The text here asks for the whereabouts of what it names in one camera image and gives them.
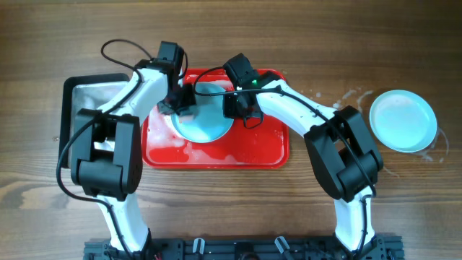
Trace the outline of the light blue plate bottom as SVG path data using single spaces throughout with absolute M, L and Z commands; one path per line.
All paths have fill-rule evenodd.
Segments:
M 233 119 L 223 116 L 223 96 L 195 96 L 195 119 L 179 123 L 178 116 L 173 114 L 170 116 L 173 128 L 181 137 L 195 143 L 209 143 L 220 139 L 234 123 Z

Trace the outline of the light blue plate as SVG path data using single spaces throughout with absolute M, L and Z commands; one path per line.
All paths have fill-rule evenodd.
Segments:
M 431 106 L 407 90 L 390 90 L 379 95 L 370 107 L 369 121 L 382 144 L 403 153 L 427 148 L 438 132 Z
M 220 139 L 234 123 L 233 119 L 223 116 L 223 96 L 195 96 L 195 119 L 179 123 L 178 116 L 173 114 L 170 116 L 173 128 L 181 137 L 195 143 L 209 143 Z

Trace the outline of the light blue plate top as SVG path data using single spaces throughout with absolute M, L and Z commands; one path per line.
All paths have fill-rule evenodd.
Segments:
M 390 90 L 379 95 L 370 107 L 369 121 L 382 144 L 403 153 L 427 148 L 438 132 L 431 106 L 407 90 Z

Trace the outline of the pink sponge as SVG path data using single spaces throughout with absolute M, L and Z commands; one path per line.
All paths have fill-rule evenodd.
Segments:
M 185 123 L 185 122 L 190 122 L 193 121 L 196 117 L 195 113 L 182 113 L 178 116 L 178 122 L 180 124 Z

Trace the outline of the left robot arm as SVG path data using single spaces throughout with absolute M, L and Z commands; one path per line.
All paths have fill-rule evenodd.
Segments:
M 163 41 L 157 56 L 131 66 L 132 78 L 115 97 L 76 114 L 64 149 L 71 153 L 71 179 L 84 191 L 80 199 L 103 211 L 111 233 L 107 256 L 145 259 L 154 253 L 136 196 L 143 169 L 141 125 L 153 107 L 165 115 L 193 115 L 192 87 L 181 82 L 187 68 L 184 49 Z

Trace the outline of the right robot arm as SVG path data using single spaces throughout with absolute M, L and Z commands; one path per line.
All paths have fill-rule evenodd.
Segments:
M 303 137 L 315 178 L 334 200 L 335 236 L 352 257 L 363 257 L 375 236 L 370 203 L 383 159 L 361 113 L 318 104 L 278 74 L 257 72 L 241 53 L 223 69 L 244 113 L 274 117 Z

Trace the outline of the red plastic tray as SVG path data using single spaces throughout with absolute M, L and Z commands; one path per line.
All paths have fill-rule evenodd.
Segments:
M 162 169 L 271 169 L 289 157 L 289 129 L 271 116 L 254 129 L 238 119 L 223 137 L 201 144 L 183 138 L 171 117 L 153 108 L 142 125 L 141 143 L 143 161 Z

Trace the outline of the black soap water tray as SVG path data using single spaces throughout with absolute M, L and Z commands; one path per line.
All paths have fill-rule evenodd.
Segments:
M 73 136 L 74 119 L 76 114 L 83 108 L 96 110 L 101 105 L 111 101 L 126 86 L 130 79 L 123 73 L 100 74 L 89 76 L 70 77 L 64 82 L 62 109 L 61 109 L 61 128 L 58 157 L 63 153 L 64 147 Z M 130 114 L 139 116 L 129 103 L 124 103 L 115 113 Z M 142 171 L 143 161 L 141 156 L 141 141 L 135 142 L 136 162 L 139 161 L 139 168 Z M 94 148 L 97 150 L 113 152 L 116 144 L 114 137 L 105 138 L 103 142 L 94 142 Z M 65 158 L 61 168 L 69 169 L 71 167 L 71 149 L 65 153 Z

